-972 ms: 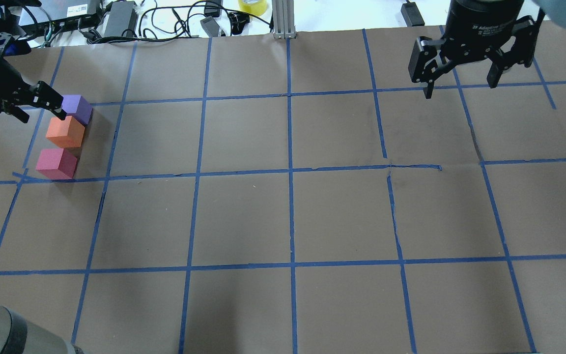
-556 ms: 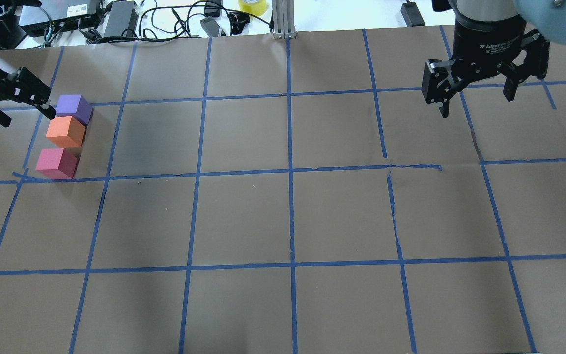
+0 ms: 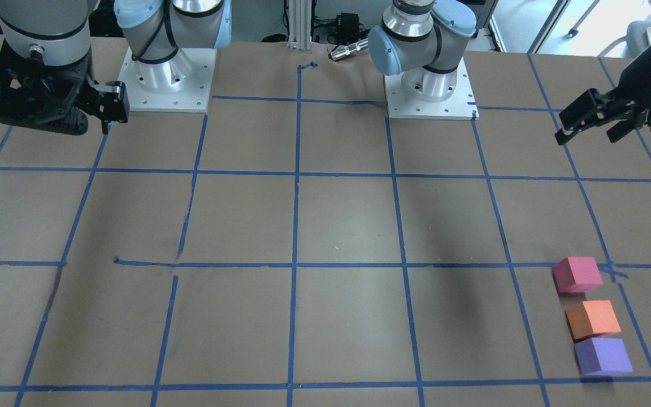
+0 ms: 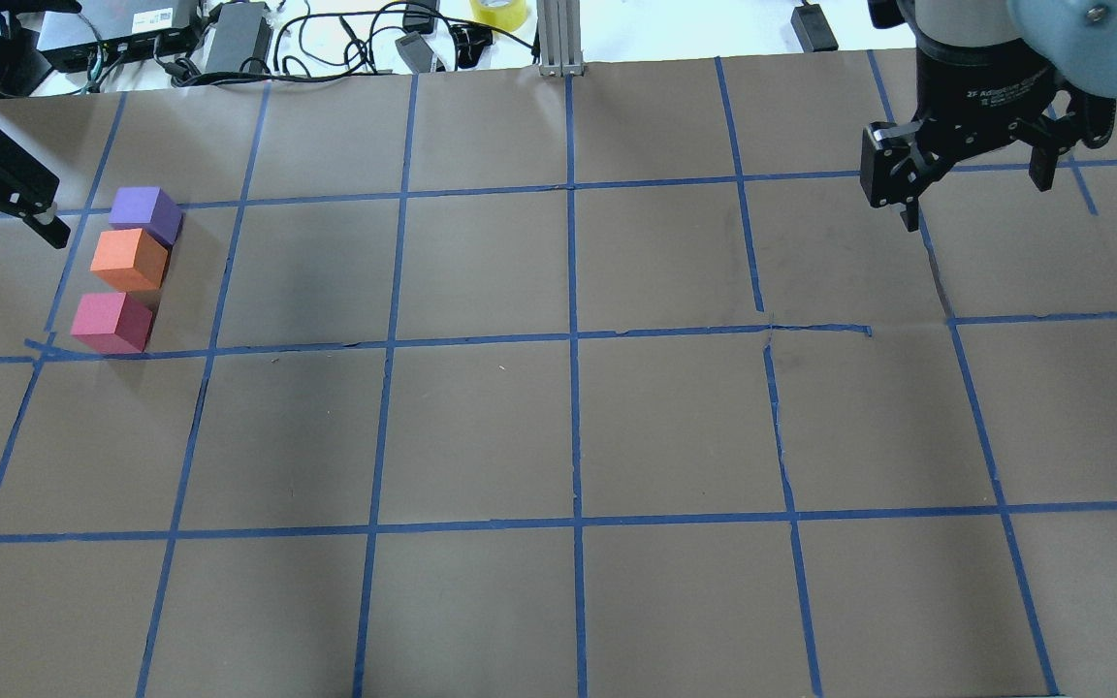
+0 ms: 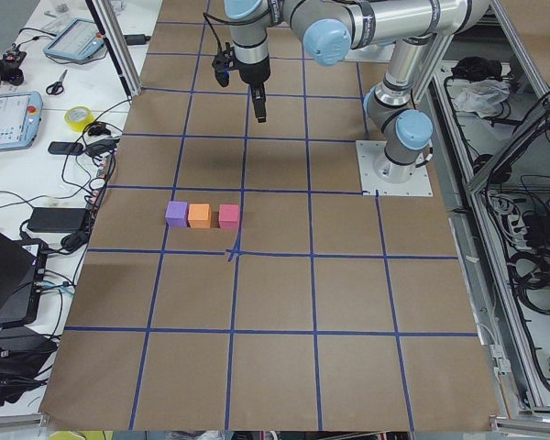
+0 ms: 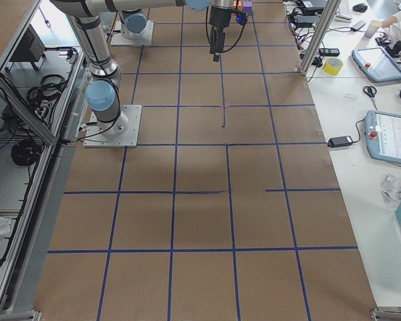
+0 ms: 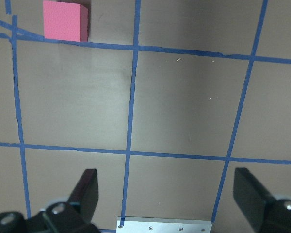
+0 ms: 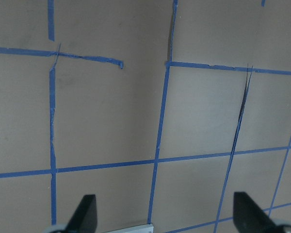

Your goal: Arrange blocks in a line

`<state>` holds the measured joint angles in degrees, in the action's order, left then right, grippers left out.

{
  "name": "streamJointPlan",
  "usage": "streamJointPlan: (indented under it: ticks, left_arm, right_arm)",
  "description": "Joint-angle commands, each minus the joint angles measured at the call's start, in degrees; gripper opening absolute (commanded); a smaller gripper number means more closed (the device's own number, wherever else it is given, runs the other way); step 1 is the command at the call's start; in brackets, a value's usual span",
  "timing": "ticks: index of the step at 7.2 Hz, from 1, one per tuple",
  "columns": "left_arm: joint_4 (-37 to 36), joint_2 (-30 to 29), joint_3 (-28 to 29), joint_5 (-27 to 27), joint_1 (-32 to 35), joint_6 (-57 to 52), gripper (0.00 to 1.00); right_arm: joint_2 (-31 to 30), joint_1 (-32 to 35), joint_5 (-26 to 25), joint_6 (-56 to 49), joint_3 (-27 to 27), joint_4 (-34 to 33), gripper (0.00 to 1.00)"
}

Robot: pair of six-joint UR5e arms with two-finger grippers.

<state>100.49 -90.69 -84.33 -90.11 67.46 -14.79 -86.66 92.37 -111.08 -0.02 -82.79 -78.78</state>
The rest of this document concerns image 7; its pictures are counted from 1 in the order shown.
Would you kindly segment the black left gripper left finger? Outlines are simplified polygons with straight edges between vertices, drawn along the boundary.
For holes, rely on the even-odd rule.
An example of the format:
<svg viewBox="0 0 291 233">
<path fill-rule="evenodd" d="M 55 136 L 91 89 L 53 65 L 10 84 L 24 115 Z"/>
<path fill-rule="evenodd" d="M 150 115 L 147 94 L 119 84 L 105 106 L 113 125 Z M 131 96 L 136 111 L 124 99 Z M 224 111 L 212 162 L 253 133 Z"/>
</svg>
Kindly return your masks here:
<svg viewBox="0 0 291 233">
<path fill-rule="evenodd" d="M 96 169 L 86 169 L 67 201 L 59 201 L 25 219 L 20 212 L 0 213 L 0 233 L 99 233 L 91 222 L 98 203 Z"/>
</svg>

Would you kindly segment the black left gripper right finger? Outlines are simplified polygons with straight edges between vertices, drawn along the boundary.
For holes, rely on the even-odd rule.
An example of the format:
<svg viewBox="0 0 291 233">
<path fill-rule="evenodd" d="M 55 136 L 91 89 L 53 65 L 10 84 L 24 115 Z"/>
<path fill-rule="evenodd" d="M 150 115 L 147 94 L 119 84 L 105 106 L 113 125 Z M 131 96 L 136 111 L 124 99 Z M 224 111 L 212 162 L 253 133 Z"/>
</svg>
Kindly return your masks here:
<svg viewBox="0 0 291 233">
<path fill-rule="evenodd" d="M 233 198 L 254 232 L 291 233 L 291 198 L 273 195 L 247 168 L 235 168 Z"/>
</svg>

